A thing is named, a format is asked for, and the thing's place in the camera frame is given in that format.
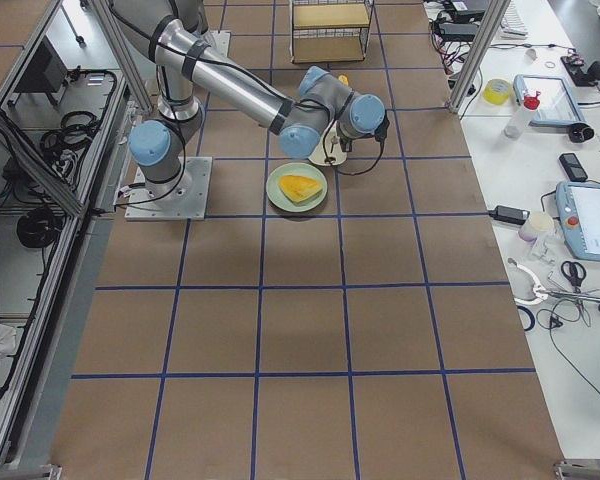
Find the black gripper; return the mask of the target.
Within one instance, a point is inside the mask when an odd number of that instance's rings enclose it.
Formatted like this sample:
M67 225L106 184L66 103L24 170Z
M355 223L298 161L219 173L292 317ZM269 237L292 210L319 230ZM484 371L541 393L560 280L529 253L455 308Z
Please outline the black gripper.
M373 139L379 145L381 150L384 150L384 145L388 136L389 119L384 117L380 124L370 133L360 133L353 130L353 126L338 121L336 123L336 132L339 137L339 145L343 152L350 153L353 151L353 143L362 139Z

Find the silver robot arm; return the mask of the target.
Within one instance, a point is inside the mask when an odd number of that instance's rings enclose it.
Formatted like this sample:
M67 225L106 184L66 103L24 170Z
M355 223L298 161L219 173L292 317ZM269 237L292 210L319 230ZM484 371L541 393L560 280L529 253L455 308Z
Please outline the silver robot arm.
M133 129L130 149L157 204L181 199L191 184L183 158L186 141L200 128L203 111L193 88L199 85L276 135L293 159L326 148L335 130L344 150L357 139L386 139L383 102L361 94L327 71L312 66L294 100L222 55L208 41L200 1L110 1L126 39L157 70L160 119Z

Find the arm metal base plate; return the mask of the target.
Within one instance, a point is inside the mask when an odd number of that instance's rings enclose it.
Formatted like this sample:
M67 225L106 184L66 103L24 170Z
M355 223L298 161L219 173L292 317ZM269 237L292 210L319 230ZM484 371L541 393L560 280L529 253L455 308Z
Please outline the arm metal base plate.
M123 203L130 203L125 210L128 221L205 219L213 158L187 156L186 160L182 157L179 160L184 164L185 172L173 191L171 187L178 177L161 186L145 184L144 174L136 168L134 181L145 185L133 189L129 198L123 200Z

